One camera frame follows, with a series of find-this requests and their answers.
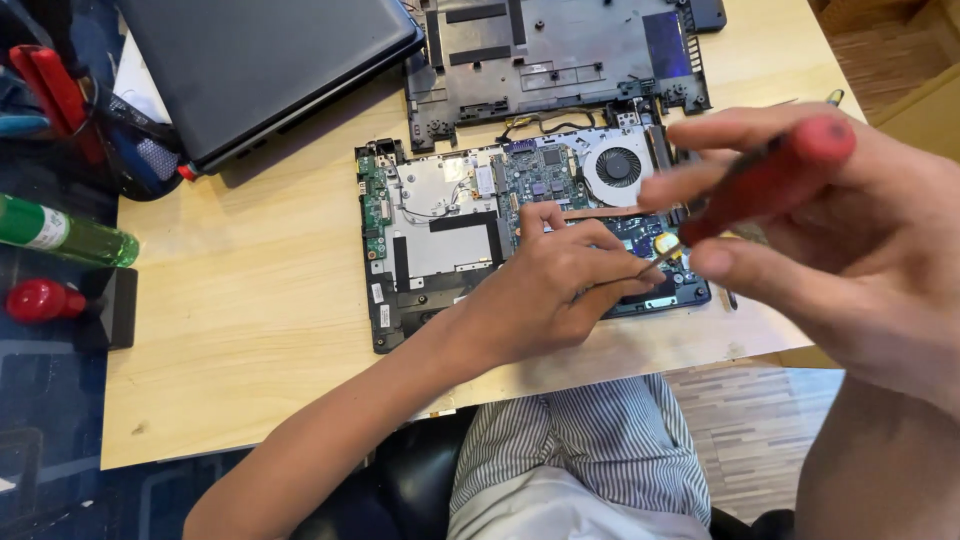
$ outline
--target striped pants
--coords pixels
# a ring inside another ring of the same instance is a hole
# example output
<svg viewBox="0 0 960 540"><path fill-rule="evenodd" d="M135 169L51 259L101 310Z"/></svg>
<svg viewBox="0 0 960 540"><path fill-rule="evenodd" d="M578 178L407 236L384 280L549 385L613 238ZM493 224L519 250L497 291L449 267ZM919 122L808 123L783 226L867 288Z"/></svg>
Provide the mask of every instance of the striped pants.
<svg viewBox="0 0 960 540"><path fill-rule="evenodd" d="M610 503L685 514L709 527L707 480L659 374L482 405L460 452L450 514L541 465L566 469Z"/></svg>

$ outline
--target black laptop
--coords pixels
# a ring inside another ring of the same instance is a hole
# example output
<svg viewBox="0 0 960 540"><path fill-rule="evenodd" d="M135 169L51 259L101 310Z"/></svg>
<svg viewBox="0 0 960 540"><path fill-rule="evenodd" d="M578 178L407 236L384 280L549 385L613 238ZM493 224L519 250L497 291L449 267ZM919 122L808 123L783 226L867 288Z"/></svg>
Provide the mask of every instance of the black laptop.
<svg viewBox="0 0 960 540"><path fill-rule="evenodd" d="M423 46L397 0L119 0L205 173L266 146Z"/></svg>

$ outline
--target desk surface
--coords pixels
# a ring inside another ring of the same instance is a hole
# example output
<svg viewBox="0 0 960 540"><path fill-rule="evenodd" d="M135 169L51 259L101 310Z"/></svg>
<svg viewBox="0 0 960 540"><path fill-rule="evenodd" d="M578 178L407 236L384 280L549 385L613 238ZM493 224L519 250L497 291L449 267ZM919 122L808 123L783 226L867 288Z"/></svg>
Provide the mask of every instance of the desk surface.
<svg viewBox="0 0 960 540"><path fill-rule="evenodd" d="M862 118L805 0L726 6L727 28L701 37L718 110L823 100L840 87L843 109ZM353 147L407 141L399 87L396 73L380 77L243 170L184 183L153 203L121 200L119 226L143 247L136 345L108 359L103 468L259 442L376 362ZM461 130L460 148L490 144L498 131ZM809 344L772 309L742 299L727 312L722 296L602 322L581 348L496 369L429 410Z"/></svg>

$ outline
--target cooling fan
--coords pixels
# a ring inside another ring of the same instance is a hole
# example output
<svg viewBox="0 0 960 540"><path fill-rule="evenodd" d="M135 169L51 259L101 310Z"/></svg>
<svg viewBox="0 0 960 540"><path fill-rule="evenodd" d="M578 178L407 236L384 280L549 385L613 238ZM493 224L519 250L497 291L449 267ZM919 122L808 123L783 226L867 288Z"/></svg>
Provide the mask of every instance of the cooling fan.
<svg viewBox="0 0 960 540"><path fill-rule="evenodd" d="M635 205L640 183L654 173L643 132L632 131L592 145L583 173L590 192L605 205Z"/></svg>

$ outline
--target screwdriver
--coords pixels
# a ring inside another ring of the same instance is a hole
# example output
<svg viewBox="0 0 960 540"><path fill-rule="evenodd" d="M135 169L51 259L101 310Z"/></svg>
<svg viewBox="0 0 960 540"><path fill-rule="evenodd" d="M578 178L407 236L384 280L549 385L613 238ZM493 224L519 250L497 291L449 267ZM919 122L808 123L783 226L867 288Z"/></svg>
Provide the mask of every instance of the screwdriver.
<svg viewBox="0 0 960 540"><path fill-rule="evenodd" d="M810 201L855 148L851 125L843 118L821 114L801 120L743 154L712 190L707 207L681 224L680 243L637 276L671 259L684 245L692 248L738 223L784 214Z"/></svg>

